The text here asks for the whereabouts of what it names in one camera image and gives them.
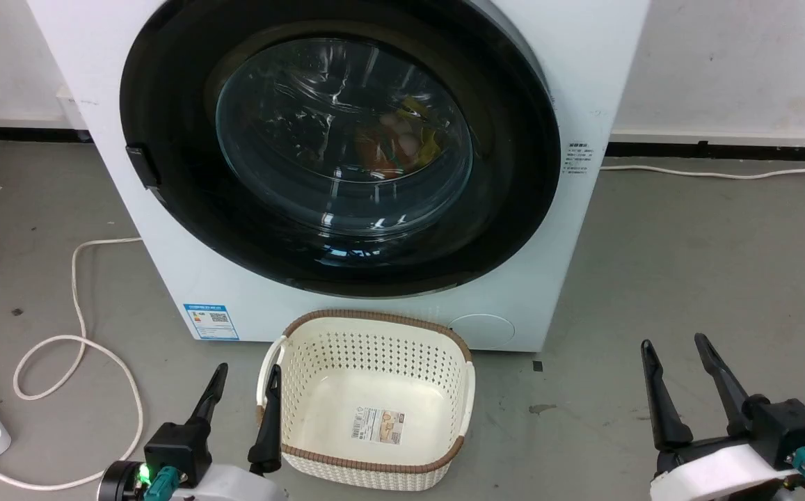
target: white cable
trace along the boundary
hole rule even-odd
[[[129,387],[133,390],[133,400],[136,403],[136,413],[138,416],[138,421],[136,425],[136,435],[133,437],[133,441],[127,447],[127,451],[123,453],[121,456],[121,461],[128,459],[129,455],[133,453],[133,450],[136,448],[137,444],[139,444],[139,438],[142,437],[142,422],[143,422],[143,413],[142,413],[142,399],[139,397],[139,389],[136,386],[136,380],[133,379],[133,374],[129,371],[127,365],[119,358],[115,353],[112,353],[111,350],[104,348],[102,345],[97,344],[96,342],[91,342],[91,340],[87,339],[87,325],[83,320],[83,314],[81,313],[81,305],[77,299],[77,255],[80,253],[82,248],[91,247],[93,245],[102,245],[102,244],[126,244],[126,242],[130,241],[141,241],[142,239],[139,237],[133,238],[118,238],[115,240],[94,240],[94,241],[87,241],[84,244],[78,245],[77,248],[74,250],[74,254],[71,257],[71,293],[72,299],[74,299],[74,311],[77,312],[77,319],[81,322],[81,335],[80,336],[71,336],[71,335],[58,335],[53,336],[51,338],[45,339],[42,342],[37,343],[34,345],[32,349],[29,349],[26,354],[24,354],[23,358],[18,362],[18,365],[15,367],[15,373],[13,373],[13,391],[15,394],[23,400],[37,400],[46,397],[53,391],[58,390],[65,381],[68,381],[68,378],[74,374],[75,369],[77,369],[78,365],[81,364],[81,358],[83,358],[84,349],[87,346],[90,348],[99,349],[99,351],[103,352],[104,354],[108,355],[110,359],[114,360],[117,365],[119,365],[125,374],[127,375],[127,381],[129,381]],[[42,348],[43,346],[48,345],[52,342],[57,342],[58,340],[76,340],[77,342],[81,343],[81,349],[78,350],[77,356],[74,358],[74,364],[68,368],[68,372],[65,373],[62,378],[56,382],[49,390],[44,391],[43,393],[39,393],[37,395],[26,395],[24,391],[18,387],[18,375],[21,373],[22,369],[24,368],[24,364],[28,361],[34,352],[38,349]],[[77,487],[78,485],[84,485],[87,482],[93,482],[95,479],[99,479],[104,473],[102,472],[94,473],[94,475],[90,475],[88,477],[84,477],[82,479],[78,479],[74,482],[68,482],[63,484],[57,485],[35,485],[26,482],[17,481],[16,479],[11,479],[8,476],[5,476],[3,473],[0,473],[0,481],[8,483],[17,488],[25,488],[28,491],[62,491],[65,488],[72,488]]]
[[[651,170],[662,174],[689,175],[689,177],[720,177],[723,180],[763,180],[765,177],[786,174],[805,174],[805,168],[790,168],[788,170],[775,170],[755,175],[721,174],[719,172],[686,172],[682,170],[670,170],[667,168],[651,167],[649,165],[611,165],[602,167],[600,170]]]

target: energy label sticker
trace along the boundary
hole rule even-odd
[[[224,305],[184,304],[198,337],[203,340],[238,340],[230,312]]]

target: barcode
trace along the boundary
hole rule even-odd
[[[359,438],[358,432],[362,430],[362,415],[356,415],[356,418],[352,422],[352,437],[351,438]]]

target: front-load washing machine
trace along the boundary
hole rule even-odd
[[[193,336],[542,348],[649,0],[30,0]]]

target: plastic basket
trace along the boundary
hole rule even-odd
[[[423,491],[446,475],[470,423],[476,375],[456,333],[348,310],[298,318],[260,368],[282,367],[282,458],[329,481]]]

